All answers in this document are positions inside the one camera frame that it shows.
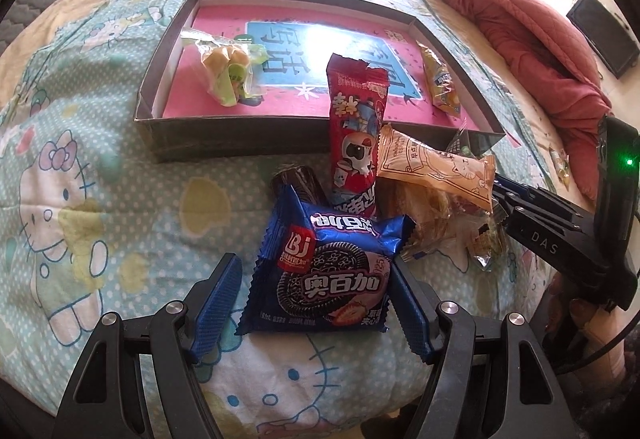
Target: bed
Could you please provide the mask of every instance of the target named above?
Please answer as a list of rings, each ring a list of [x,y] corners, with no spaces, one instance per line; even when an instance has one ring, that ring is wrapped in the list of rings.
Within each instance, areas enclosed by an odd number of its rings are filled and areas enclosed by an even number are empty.
[[[153,313],[234,251],[241,294],[197,369],[225,437],[321,437],[398,409],[429,371],[393,312],[384,334],[234,335],[271,209],[268,180],[292,160],[328,166],[326,156],[153,162],[131,118],[182,1],[57,0],[0,57],[0,375],[55,413],[101,313]],[[494,148],[500,172],[586,206],[575,183],[565,188],[553,172],[548,147],[562,148],[554,127],[471,23],[439,0],[370,1],[420,15],[460,59],[508,133]],[[143,22],[128,22],[134,15]],[[131,27],[114,29],[119,22]],[[91,38],[99,44],[83,51]],[[184,207],[204,197],[206,228],[194,238],[183,231],[194,216]],[[514,242],[492,271],[441,253],[412,270],[471,313],[527,318],[551,273]],[[47,282],[59,289],[44,290]],[[143,376],[156,437],[165,438],[149,361]]]

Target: black screen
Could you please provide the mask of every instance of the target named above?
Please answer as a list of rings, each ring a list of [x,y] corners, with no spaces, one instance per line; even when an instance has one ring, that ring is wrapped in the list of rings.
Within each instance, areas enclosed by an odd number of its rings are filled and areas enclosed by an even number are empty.
[[[640,50],[636,42],[597,0],[578,0],[566,16],[616,78],[620,78],[638,58]]]

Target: open shallow box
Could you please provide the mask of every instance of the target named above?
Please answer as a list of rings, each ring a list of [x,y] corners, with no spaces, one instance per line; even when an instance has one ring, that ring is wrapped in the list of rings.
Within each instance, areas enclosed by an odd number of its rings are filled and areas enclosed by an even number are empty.
[[[253,33],[265,45],[271,58],[254,76],[264,101],[223,108],[207,94],[198,52],[180,40],[191,27],[228,38]],[[431,104],[416,42],[449,66],[461,119]],[[385,121],[413,138],[443,150],[465,118],[475,152],[504,135],[476,85],[417,18],[364,0],[187,0],[148,66],[135,124],[159,161],[327,152],[324,68],[332,52],[389,70]]]

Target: pink blanket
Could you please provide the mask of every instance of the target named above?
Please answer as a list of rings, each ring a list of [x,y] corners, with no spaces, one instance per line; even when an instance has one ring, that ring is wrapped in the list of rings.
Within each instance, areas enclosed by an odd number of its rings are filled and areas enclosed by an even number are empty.
[[[597,126],[611,103],[593,52],[569,20],[540,0],[444,0],[475,23],[558,128],[580,190],[598,190]]]

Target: metal bolt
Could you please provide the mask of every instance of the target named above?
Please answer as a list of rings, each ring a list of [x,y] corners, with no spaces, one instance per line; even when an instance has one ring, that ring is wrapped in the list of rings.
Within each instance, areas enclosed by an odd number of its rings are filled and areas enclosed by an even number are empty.
[[[460,309],[460,307],[458,307],[458,304],[456,304],[455,302],[446,301],[440,304],[440,309],[442,309],[443,313],[455,314],[458,312],[458,309]]]
[[[107,313],[102,317],[102,325],[113,325],[117,319],[116,313]]]
[[[520,313],[511,313],[509,315],[509,321],[513,325],[523,325],[525,322],[524,316],[522,316]]]
[[[166,305],[166,311],[169,314],[178,314],[184,309],[184,304],[180,301],[169,302]]]

